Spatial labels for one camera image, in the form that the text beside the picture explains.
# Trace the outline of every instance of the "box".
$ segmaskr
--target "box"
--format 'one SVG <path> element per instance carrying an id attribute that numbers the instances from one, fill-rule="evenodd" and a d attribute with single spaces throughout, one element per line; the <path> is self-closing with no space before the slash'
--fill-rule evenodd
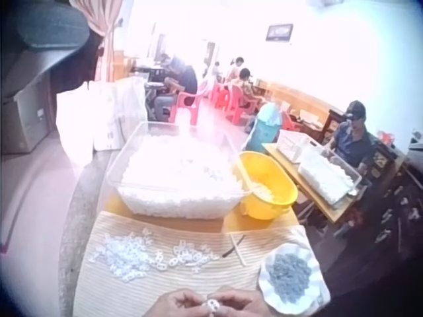
<path id="1" fill-rule="evenodd" d="M 362 180 L 356 169 L 333 151 L 318 147 L 304 149 L 298 172 L 332 206 Z"/>
<path id="2" fill-rule="evenodd" d="M 166 186 L 148 186 L 144 184 L 125 184 L 122 177 L 132 155 L 138 152 L 143 140 L 150 135 L 189 136 L 201 142 L 219 147 L 230 161 L 232 173 L 242 182 L 242 190 L 225 192 L 222 197 L 209 197 L 208 189 L 196 184 L 189 192 L 181 188 Z M 245 168 L 228 136 L 219 129 L 182 127 L 170 123 L 143 122 L 134 131 L 124 148 L 107 173 L 109 183 L 114 186 L 125 204 L 133 213 L 156 217 L 186 217 L 195 219 L 213 219 L 226 216 L 247 195 L 250 194 L 251 182 Z"/>
<path id="3" fill-rule="evenodd" d="M 292 163 L 300 163 L 301 154 L 308 147 L 323 149 L 318 142 L 305 133 L 280 130 L 276 148 Z"/>

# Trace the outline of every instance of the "bag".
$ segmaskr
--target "bag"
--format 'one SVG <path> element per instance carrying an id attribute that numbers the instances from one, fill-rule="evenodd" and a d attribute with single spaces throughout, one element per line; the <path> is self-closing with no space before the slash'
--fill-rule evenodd
<path id="1" fill-rule="evenodd" d="M 60 142 L 69 159 L 80 166 L 93 159 L 93 104 L 88 99 L 87 83 L 57 94 L 56 125 Z"/>
<path id="2" fill-rule="evenodd" d="M 120 79 L 115 83 L 91 82 L 89 90 L 95 112 L 94 149 L 119 150 L 140 122 L 147 121 L 145 80 Z"/>
<path id="3" fill-rule="evenodd" d="M 244 151 L 265 153 L 262 143 L 271 143 L 276 138 L 282 127 L 282 115 L 280 107 L 269 102 L 257 114 L 254 127 L 243 147 Z"/>

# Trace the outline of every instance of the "striped mat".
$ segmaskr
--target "striped mat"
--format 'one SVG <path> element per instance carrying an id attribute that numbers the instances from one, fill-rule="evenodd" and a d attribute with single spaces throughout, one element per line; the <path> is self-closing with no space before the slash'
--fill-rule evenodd
<path id="1" fill-rule="evenodd" d="M 141 234 L 144 228 L 153 233 L 154 243 L 149 250 L 163 251 L 165 261 L 173 257 L 173 246 L 179 240 L 207 244 L 214 254 L 222 256 L 192 273 L 189 267 L 178 266 L 167 271 L 151 269 L 147 276 L 124 283 L 109 271 L 101 258 L 88 261 L 95 248 L 104 242 L 104 235 L 126 236 Z M 156 227 L 103 211 L 98 216 L 89 239 L 79 274 L 73 315 L 75 317 L 140 317 L 163 293 L 179 288 L 189 288 L 204 296 L 230 285 L 240 289 L 255 289 L 261 261 L 267 253 L 285 242 L 299 243 L 304 228 L 266 229 L 232 233 L 198 233 Z M 310 248 L 307 239 L 300 245 Z M 238 253 L 233 243 L 239 243 Z"/>

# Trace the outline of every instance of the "white bowl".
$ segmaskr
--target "white bowl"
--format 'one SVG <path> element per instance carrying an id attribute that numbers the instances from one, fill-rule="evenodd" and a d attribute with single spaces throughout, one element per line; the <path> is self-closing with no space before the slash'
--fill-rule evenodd
<path id="1" fill-rule="evenodd" d="M 311 268 L 309 287 L 305 290 L 304 295 L 294 304 L 291 302 L 282 302 L 279 295 L 275 292 L 274 287 L 270 284 L 270 274 L 267 266 L 274 263 L 276 254 L 294 254 L 306 261 L 307 265 Z M 282 314 L 299 315 L 309 309 L 311 304 L 320 295 L 321 277 L 320 265 L 310 250 L 302 248 L 297 244 L 285 243 L 270 252 L 264 259 L 258 277 L 258 285 L 263 293 L 264 300 L 271 307 Z"/>

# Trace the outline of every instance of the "yellow plastic bowl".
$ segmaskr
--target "yellow plastic bowl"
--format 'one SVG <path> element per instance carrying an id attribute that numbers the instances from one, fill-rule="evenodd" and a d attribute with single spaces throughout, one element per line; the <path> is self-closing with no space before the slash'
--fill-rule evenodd
<path id="1" fill-rule="evenodd" d="M 273 200 L 266 201 L 252 191 L 244 198 L 247 215 L 271 220 L 287 213 L 297 200 L 298 189 L 283 168 L 272 157 L 262 153 L 245 151 L 240 157 L 250 179 L 265 185 L 273 194 Z"/>

